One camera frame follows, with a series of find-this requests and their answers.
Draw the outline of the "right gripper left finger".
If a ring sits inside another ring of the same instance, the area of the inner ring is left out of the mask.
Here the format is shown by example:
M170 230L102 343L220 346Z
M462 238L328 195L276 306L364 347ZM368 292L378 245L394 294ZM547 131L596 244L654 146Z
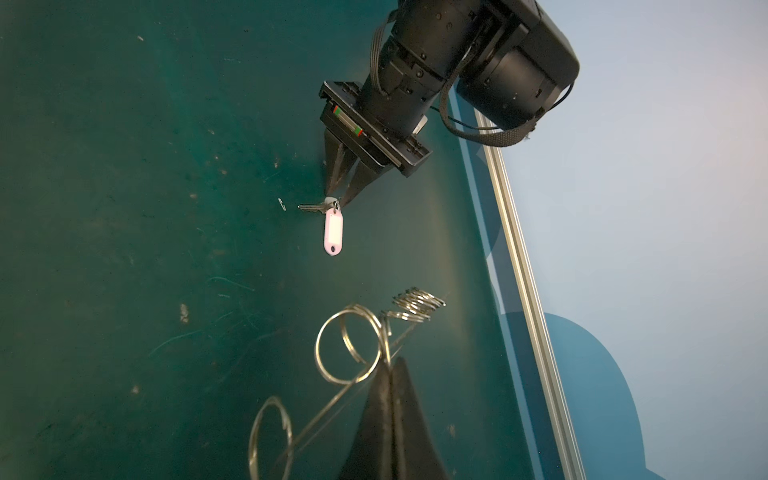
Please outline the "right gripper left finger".
M379 365L371 380L360 423L339 479L393 478L391 371Z

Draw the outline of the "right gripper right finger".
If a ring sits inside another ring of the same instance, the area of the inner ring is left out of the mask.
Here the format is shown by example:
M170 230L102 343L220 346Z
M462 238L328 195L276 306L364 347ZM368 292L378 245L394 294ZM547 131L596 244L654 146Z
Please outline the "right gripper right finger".
M407 363L395 361L391 371L392 469L394 479L446 480L419 404Z

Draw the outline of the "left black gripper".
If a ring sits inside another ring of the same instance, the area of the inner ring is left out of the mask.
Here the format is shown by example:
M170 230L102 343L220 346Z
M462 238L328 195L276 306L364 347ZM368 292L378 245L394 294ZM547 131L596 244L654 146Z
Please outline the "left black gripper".
M325 195L331 196L352 170L339 199L341 209L387 171L395 168L408 177L432 153L416 137L397 138L377 120L365 117L356 108L360 90L356 82L327 81L319 91L319 97L326 101L321 114L326 127Z

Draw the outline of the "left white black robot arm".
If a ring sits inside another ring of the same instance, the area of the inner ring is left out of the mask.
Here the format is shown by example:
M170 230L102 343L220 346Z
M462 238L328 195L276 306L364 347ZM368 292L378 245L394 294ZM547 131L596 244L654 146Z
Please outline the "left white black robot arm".
M325 194L349 204L390 169L430 156L430 110L453 135L506 148L571 92L580 71L562 31L534 1L402 1L375 30L365 82L326 82Z

